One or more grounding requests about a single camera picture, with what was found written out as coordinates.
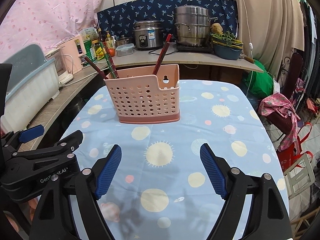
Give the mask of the blue basin with vegetables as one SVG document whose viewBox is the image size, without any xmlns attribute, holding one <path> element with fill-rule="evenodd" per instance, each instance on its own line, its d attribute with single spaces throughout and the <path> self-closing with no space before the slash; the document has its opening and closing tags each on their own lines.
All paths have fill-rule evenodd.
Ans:
<svg viewBox="0 0 320 240">
<path fill-rule="evenodd" d="M 211 43 L 214 54 L 225 60 L 237 60 L 243 49 L 243 43 L 236 36 L 226 31 L 224 33 L 211 33 Z"/>
</svg>

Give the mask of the beige curtain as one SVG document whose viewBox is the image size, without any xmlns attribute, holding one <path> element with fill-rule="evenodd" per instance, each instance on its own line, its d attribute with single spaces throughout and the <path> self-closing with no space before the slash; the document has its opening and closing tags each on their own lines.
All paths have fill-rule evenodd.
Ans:
<svg viewBox="0 0 320 240">
<path fill-rule="evenodd" d="M 238 39 L 246 55 L 253 55 L 276 75 L 282 59 L 294 49 L 304 50 L 304 22 L 298 0 L 235 0 Z"/>
</svg>

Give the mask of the white blender jug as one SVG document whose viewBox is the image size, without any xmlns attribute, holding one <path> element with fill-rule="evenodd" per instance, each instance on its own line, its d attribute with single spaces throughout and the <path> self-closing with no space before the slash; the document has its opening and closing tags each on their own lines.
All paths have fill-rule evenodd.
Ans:
<svg viewBox="0 0 320 240">
<path fill-rule="evenodd" d="M 55 60 L 55 68 L 59 78 L 60 87 L 69 83 L 73 79 L 71 71 L 67 68 L 65 62 L 66 55 L 62 53 L 61 48 L 55 48 L 45 54 L 47 60 Z"/>
</svg>

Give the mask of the pink floral sheet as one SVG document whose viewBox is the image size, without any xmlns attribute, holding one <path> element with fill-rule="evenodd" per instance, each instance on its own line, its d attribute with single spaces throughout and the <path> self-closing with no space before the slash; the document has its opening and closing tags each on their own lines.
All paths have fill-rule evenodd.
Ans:
<svg viewBox="0 0 320 240">
<path fill-rule="evenodd" d="M 1 23 L 1 61 L 33 43 L 49 51 L 96 24 L 102 0 L 16 0 Z"/>
</svg>

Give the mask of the green canister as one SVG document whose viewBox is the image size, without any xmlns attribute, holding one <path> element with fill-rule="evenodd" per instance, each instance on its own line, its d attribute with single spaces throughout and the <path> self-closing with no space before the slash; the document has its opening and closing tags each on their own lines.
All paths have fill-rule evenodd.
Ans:
<svg viewBox="0 0 320 240">
<path fill-rule="evenodd" d="M 91 39 L 87 39 L 84 41 L 84 46 L 86 50 L 86 56 L 94 62 L 96 60 L 95 48 L 92 45 Z"/>
</svg>

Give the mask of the navy floral backsplash cloth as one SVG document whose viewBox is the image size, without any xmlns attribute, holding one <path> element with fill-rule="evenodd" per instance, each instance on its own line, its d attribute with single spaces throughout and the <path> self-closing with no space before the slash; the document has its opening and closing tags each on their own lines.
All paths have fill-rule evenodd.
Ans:
<svg viewBox="0 0 320 240">
<path fill-rule="evenodd" d="M 132 36 L 134 23 L 157 20 L 166 33 L 175 34 L 174 11 L 183 5 L 208 9 L 213 23 L 218 22 L 224 31 L 237 34 L 238 10 L 234 0 L 134 0 L 98 12 L 98 25 L 111 35 Z"/>
</svg>

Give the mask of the wooden countertop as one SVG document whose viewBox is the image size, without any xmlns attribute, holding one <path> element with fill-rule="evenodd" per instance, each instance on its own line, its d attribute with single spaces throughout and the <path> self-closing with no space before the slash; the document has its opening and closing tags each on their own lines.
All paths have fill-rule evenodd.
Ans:
<svg viewBox="0 0 320 240">
<path fill-rule="evenodd" d="M 147 51 L 135 50 L 133 54 L 127 56 L 114 56 L 113 61 L 117 69 L 131 68 L 137 66 L 154 65 L 157 55 L 151 55 Z M 261 73 L 262 70 L 253 63 L 245 59 L 225 60 L 209 53 L 175 52 L 164 57 L 163 64 L 195 64 L 197 66 L 212 66 L 214 68 L 229 68 L 229 73 L 238 71 L 253 71 Z M 67 105 L 95 79 L 97 73 L 92 68 L 74 74 L 74 79 L 60 89 L 58 96 L 49 100 L 35 115 L 27 126 L 28 128 L 42 125 L 44 131 L 48 132 L 54 121 L 59 117 Z"/>
</svg>

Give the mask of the oil bottle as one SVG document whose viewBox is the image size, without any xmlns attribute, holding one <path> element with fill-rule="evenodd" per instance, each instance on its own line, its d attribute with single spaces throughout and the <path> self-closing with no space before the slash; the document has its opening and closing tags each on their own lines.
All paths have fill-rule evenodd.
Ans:
<svg viewBox="0 0 320 240">
<path fill-rule="evenodd" d="M 105 44 L 108 49 L 116 49 L 114 39 L 109 33 L 109 31 L 106 32 Z"/>
</svg>

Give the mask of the maroon chopstick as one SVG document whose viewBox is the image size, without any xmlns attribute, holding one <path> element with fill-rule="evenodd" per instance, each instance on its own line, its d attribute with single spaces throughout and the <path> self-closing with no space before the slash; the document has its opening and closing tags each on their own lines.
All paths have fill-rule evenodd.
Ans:
<svg viewBox="0 0 320 240">
<path fill-rule="evenodd" d="M 104 73 L 102 70 L 100 70 L 100 69 L 98 68 L 98 66 L 97 66 L 95 63 L 93 63 L 87 56 L 85 56 L 85 61 L 86 61 L 104 80 L 107 80 L 107 79 L 108 79 L 108 77 L 105 75 L 105 73 Z"/>
</svg>

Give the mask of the green bag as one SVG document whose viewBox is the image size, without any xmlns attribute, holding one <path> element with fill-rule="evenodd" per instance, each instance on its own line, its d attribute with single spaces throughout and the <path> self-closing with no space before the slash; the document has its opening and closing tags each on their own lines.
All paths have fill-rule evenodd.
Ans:
<svg viewBox="0 0 320 240">
<path fill-rule="evenodd" d="M 254 64 L 262 72 L 249 72 L 248 76 L 243 79 L 247 87 L 247 93 L 251 93 L 258 99 L 264 99 L 273 94 L 273 76 L 267 72 L 265 66 L 258 60 Z"/>
</svg>

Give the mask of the pink floral cloth bag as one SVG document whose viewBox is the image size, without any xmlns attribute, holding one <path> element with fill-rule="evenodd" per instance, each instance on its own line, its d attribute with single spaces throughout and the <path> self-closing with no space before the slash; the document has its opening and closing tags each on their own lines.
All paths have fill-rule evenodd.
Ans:
<svg viewBox="0 0 320 240">
<path fill-rule="evenodd" d="M 258 113 L 285 135 L 278 146 L 279 152 L 296 143 L 300 117 L 287 97 L 275 93 L 264 98 L 259 105 Z"/>
</svg>

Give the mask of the pink electric kettle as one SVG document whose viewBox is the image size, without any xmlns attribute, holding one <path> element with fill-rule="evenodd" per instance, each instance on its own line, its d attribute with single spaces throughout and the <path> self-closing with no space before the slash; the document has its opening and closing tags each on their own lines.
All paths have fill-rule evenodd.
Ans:
<svg viewBox="0 0 320 240">
<path fill-rule="evenodd" d="M 83 68 L 82 57 L 86 53 L 81 35 L 60 42 L 57 45 L 63 55 L 67 70 L 70 74 L 76 74 Z"/>
</svg>

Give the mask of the pink perforated utensil holder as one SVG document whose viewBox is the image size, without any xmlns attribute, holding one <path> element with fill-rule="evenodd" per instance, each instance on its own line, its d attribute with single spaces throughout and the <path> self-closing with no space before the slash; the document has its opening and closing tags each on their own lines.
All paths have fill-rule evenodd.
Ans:
<svg viewBox="0 0 320 240">
<path fill-rule="evenodd" d="M 105 80 L 116 114 L 124 124 L 162 124 L 180 119 L 178 64 L 118 70 L 118 79 Z"/>
</svg>

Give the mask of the clear food container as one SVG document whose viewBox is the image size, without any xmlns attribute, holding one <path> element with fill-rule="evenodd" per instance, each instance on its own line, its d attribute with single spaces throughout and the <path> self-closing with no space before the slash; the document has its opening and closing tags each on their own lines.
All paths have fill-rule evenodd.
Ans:
<svg viewBox="0 0 320 240">
<path fill-rule="evenodd" d="M 117 46 L 116 54 L 118 57 L 127 56 L 133 54 L 135 45 L 133 43 L 128 43 L 124 45 Z"/>
</svg>

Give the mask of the blue polka dot tablecloth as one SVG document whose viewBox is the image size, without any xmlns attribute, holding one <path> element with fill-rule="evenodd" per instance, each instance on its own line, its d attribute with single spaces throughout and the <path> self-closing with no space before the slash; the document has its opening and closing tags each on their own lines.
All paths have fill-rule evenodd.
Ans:
<svg viewBox="0 0 320 240">
<path fill-rule="evenodd" d="M 66 129 L 66 134 L 83 133 L 76 150 L 82 169 L 107 156 L 114 145 L 121 147 L 120 165 L 98 202 L 116 239 L 207 238 L 224 202 L 202 165 L 202 144 L 246 174 L 271 174 L 288 203 L 271 139 L 237 86 L 181 81 L 180 116 L 167 124 L 122 124 L 102 87 Z"/>
</svg>

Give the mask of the stainless steel steamer pot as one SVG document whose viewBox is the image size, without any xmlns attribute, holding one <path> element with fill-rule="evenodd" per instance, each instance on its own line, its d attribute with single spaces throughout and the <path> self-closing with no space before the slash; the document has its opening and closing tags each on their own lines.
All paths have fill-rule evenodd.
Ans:
<svg viewBox="0 0 320 240">
<path fill-rule="evenodd" d="M 212 20 L 209 10 L 195 5 L 183 5 L 175 8 L 174 25 L 177 44 L 181 46 L 201 47 L 205 44 Z"/>
</svg>

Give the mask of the red tomato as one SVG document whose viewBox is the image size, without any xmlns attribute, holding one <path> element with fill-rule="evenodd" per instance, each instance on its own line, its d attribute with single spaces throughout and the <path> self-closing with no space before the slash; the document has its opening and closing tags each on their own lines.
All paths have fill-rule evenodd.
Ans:
<svg viewBox="0 0 320 240">
<path fill-rule="evenodd" d="M 112 48 L 109 48 L 109 49 L 108 49 L 108 52 L 109 52 L 109 54 L 110 54 L 112 57 L 114 57 L 115 54 L 116 54 L 116 51 L 115 51 L 114 49 L 112 49 Z"/>
</svg>

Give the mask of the silver rice cooker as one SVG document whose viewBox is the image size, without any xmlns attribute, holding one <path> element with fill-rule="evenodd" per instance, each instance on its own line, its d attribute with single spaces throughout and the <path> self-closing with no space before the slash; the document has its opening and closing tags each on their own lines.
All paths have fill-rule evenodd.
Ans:
<svg viewBox="0 0 320 240">
<path fill-rule="evenodd" d="M 135 45 L 139 50 L 152 50 L 163 46 L 163 27 L 160 21 L 138 21 L 133 25 Z"/>
</svg>

